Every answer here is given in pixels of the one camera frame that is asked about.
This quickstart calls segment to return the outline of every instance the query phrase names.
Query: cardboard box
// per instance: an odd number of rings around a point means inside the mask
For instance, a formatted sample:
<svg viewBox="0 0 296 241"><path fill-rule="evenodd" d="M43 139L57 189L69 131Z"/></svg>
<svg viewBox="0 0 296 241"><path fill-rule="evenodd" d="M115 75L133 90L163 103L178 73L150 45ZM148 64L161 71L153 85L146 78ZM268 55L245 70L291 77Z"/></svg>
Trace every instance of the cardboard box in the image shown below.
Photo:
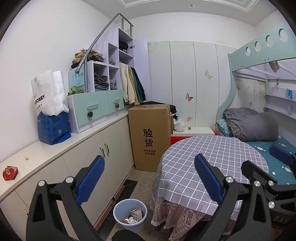
<svg viewBox="0 0 296 241"><path fill-rule="evenodd" d="M128 110L133 156L137 170L156 172L170 147L169 105L141 105Z"/></svg>

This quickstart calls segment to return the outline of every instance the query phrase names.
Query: blue shopping bag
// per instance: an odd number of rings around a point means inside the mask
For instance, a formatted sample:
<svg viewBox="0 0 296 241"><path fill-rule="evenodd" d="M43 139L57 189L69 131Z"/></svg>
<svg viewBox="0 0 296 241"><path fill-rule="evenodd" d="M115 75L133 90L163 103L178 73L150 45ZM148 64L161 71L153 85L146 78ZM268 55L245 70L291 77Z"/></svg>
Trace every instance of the blue shopping bag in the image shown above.
<svg viewBox="0 0 296 241"><path fill-rule="evenodd" d="M49 145L61 143L71 137L69 114L62 111L58 116L44 115L37 117L38 136Z"/></svg>

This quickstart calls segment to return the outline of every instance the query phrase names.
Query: white plastic bag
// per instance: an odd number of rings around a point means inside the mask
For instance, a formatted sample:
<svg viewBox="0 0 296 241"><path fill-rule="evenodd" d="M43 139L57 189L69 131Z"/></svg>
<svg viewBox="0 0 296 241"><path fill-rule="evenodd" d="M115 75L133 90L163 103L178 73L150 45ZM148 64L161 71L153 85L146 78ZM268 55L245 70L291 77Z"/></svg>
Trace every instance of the white plastic bag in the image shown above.
<svg viewBox="0 0 296 241"><path fill-rule="evenodd" d="M58 116L69 112L61 71L46 71L31 81L37 115Z"/></svg>
<svg viewBox="0 0 296 241"><path fill-rule="evenodd" d="M178 120L174 119L174 129L177 132L183 132L185 130L185 123L180 117L178 117Z"/></svg>

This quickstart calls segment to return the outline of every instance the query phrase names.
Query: bed ladder railing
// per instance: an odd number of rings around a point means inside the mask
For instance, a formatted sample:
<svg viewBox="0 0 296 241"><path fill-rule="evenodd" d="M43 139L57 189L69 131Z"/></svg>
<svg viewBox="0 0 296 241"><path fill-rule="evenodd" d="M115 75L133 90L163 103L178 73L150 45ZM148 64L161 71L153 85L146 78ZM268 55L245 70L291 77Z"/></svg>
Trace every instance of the bed ladder railing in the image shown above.
<svg viewBox="0 0 296 241"><path fill-rule="evenodd" d="M96 39L92 42L92 44L89 46L87 52L84 54L82 60L80 61L78 68L75 70L76 74L79 74L81 67L83 64L84 65L84 88L85 88L85 93L89 91L89 86L88 86L88 82L87 82L87 56L89 54L89 52L92 50L92 48L94 47L94 45L96 44L96 42L99 40L99 38L102 36L102 34L106 31L106 29L111 25L111 23L118 17L121 16L121 28L122 30L124 30L124 20L126 20L129 24L130 24L130 36L132 37L132 27L133 24L125 17L123 16L121 13L118 13L114 16L114 18L112 18L110 20L110 22L103 28L103 30L99 33L99 35L96 37Z"/></svg>

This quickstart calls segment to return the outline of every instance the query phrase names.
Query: red snack package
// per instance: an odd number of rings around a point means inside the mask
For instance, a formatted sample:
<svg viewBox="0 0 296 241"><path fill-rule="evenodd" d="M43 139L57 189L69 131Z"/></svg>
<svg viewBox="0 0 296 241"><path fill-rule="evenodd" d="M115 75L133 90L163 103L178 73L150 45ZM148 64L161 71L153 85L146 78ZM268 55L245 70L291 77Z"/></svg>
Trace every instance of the red snack package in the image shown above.
<svg viewBox="0 0 296 241"><path fill-rule="evenodd" d="M7 166L7 168L5 168L5 170L3 171L3 178L5 181L10 181L15 179L17 174L18 174L17 167Z"/></svg>

